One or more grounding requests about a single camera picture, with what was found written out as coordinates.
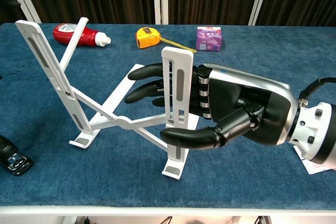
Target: blue fabric tablecloth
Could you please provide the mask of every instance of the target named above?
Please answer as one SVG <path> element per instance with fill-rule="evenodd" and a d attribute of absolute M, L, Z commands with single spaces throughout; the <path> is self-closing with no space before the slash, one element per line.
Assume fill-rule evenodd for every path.
<path fill-rule="evenodd" d="M 41 24 L 60 60 L 56 24 Z M 165 43 L 138 49 L 141 25 L 93 25 L 112 44 L 79 47 L 66 70 L 70 83 L 103 103 L 136 63 L 161 61 Z M 162 36 L 195 47 L 196 27 L 152 26 Z M 222 26 L 220 52 L 199 51 L 194 63 L 218 63 L 291 85 L 297 97 L 307 84 L 335 77 L 336 28 Z M 189 152 L 180 180 L 161 175 L 166 153 L 134 131 L 102 130 L 88 149 L 70 145 L 79 131 L 14 24 L 0 26 L 0 134 L 34 160 L 21 177 L 0 169 L 0 206 L 205 207 L 336 210 L 336 172 L 309 175 L 293 147 L 263 146 L 244 137 L 223 148 Z M 144 84 L 136 82 L 133 88 Z M 335 103 L 336 87 L 311 97 Z M 94 111 L 84 106 L 91 118 Z M 115 111 L 138 119 L 164 113 L 146 98 Z M 200 120 L 198 127 L 213 125 Z M 164 126 L 149 130 L 159 135 Z"/>

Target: robotic hand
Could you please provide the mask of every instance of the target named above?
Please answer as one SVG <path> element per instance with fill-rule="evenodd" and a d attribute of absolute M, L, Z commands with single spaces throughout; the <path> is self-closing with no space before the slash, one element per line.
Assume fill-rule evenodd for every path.
<path fill-rule="evenodd" d="M 162 64 L 128 75 L 130 80 L 148 77 L 163 77 Z M 190 113 L 217 125 L 195 131 L 166 128 L 161 139 L 189 149 L 221 147 L 241 135 L 264 145 L 288 141 L 299 147 L 304 158 L 336 168 L 336 106 L 321 102 L 307 108 L 309 95 L 326 82 L 336 82 L 336 78 L 316 80 L 297 100 L 285 83 L 216 64 L 194 66 Z M 125 103 L 162 95 L 163 80 L 157 80 L 128 94 Z M 153 104 L 164 106 L 164 98 L 153 100 Z"/>

